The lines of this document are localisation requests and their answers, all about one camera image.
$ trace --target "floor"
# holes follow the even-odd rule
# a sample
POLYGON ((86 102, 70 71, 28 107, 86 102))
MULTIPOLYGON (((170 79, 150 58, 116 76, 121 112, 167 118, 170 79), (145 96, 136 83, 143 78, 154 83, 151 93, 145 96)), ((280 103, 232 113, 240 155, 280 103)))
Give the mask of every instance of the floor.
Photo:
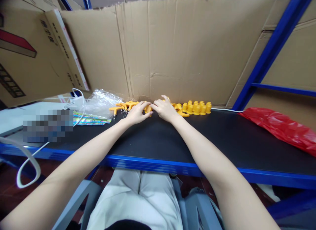
MULTIPOLYGON (((60 165, 60 161, 38 159, 38 163, 41 167, 42 174, 48 176, 54 169, 60 165)), ((106 186, 112 177, 114 170, 111 167, 99 167, 93 174, 91 180, 100 185, 102 188, 106 186)), ((9 212, 11 212, 25 197, 27 197, 38 184, 33 184, 24 189, 19 189, 16 186, 17 170, 6 165, 0 166, 0 220, 2 220, 9 212)), ((183 183, 181 186, 182 197, 186 197, 190 190, 194 187, 203 189, 210 198, 218 205, 214 191, 205 178, 191 177, 191 176, 177 176, 183 183)), ((22 183, 26 184, 30 180, 26 177, 22 177, 22 183)), ((251 184, 254 191, 257 193, 263 204, 268 207, 274 203, 256 184, 251 184)), ((83 214, 83 208, 79 209, 73 218, 73 221, 79 223, 83 214)))

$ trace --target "black tabletop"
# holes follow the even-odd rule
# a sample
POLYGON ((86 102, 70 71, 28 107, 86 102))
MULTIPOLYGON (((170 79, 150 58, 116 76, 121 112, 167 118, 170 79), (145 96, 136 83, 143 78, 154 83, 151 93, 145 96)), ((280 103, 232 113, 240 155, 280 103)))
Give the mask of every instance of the black tabletop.
MULTIPOLYGON (((53 149, 76 150, 115 125, 76 126, 53 149)), ((265 129, 229 111, 212 111, 206 116, 185 118, 213 142, 238 168, 316 175, 316 158, 275 138, 265 129)), ((156 113, 129 128, 114 144, 109 154, 194 163, 189 149, 175 128, 156 113)))

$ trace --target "black work table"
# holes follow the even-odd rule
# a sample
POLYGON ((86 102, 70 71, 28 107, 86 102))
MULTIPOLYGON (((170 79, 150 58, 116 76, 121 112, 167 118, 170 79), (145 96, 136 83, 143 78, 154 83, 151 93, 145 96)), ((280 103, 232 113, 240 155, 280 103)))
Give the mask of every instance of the black work table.
MULTIPOLYGON (((123 115, 118 114, 116 120, 104 126, 76 126, 61 142, 50 143, 36 157, 65 160, 73 151, 121 118, 123 115)), ((213 142, 249 182, 316 189, 316 158, 278 140, 240 115, 212 110, 209 115, 191 115, 185 119, 213 142)), ((28 143, 24 145, 35 151, 42 144, 33 144, 36 148, 28 143)), ((0 148, 0 152, 20 153, 14 148, 11 153, 4 152, 3 148, 0 148)), ((129 128, 101 164, 202 176, 181 136, 156 113, 129 128)))

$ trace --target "white pants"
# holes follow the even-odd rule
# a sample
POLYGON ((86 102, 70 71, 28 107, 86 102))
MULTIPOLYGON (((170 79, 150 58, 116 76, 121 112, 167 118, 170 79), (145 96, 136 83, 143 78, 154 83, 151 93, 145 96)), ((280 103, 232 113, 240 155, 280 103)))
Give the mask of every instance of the white pants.
POLYGON ((183 229, 168 174, 116 168, 91 213, 88 230, 129 219, 155 229, 183 229))

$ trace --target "red plastic bag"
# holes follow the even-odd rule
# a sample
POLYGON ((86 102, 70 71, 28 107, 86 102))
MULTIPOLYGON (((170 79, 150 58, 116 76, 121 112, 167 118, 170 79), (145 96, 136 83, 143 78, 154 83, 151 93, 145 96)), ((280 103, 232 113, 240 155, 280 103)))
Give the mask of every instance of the red plastic bag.
POLYGON ((251 107, 239 114, 265 128, 278 139, 316 157, 316 134, 307 126, 266 108, 251 107))

